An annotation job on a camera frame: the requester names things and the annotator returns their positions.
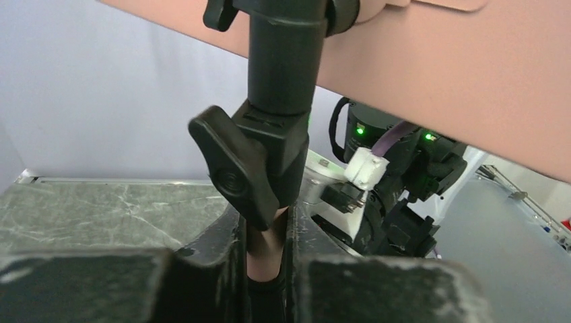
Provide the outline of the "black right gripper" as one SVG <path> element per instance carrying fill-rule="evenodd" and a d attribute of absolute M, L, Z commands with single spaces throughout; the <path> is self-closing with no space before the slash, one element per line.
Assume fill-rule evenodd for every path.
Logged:
<path fill-rule="evenodd" d="M 385 157 L 390 164 L 368 195 L 364 217 L 352 244 L 318 225 L 359 255 L 426 257 L 436 247 L 435 211 L 413 209 L 416 202 L 442 200 L 467 169 L 466 144 L 405 122 L 349 98 L 334 107 L 329 141 L 335 160 L 345 167 L 359 147 Z"/>

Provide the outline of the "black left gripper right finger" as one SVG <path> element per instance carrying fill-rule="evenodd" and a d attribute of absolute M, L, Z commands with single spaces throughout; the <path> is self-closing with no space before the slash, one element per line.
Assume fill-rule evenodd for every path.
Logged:
<path fill-rule="evenodd" d="M 461 265 L 431 258 L 354 256 L 297 203 L 288 221 L 288 322 L 489 322 L 491 308 Z"/>

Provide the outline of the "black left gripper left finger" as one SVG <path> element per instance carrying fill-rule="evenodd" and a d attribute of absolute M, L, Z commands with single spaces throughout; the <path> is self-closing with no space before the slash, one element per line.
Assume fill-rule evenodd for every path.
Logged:
<path fill-rule="evenodd" d="M 226 209 L 167 248 L 29 250 L 1 257 L 2 322 L 244 322 L 244 220 Z"/>

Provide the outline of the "pink perforated music stand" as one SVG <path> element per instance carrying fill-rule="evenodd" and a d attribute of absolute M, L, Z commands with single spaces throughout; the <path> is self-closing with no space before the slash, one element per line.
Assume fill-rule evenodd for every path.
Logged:
<path fill-rule="evenodd" d="M 110 1 L 248 59 L 188 125 L 244 220 L 246 321 L 288 322 L 291 208 L 316 87 L 570 181 L 569 1 Z"/>

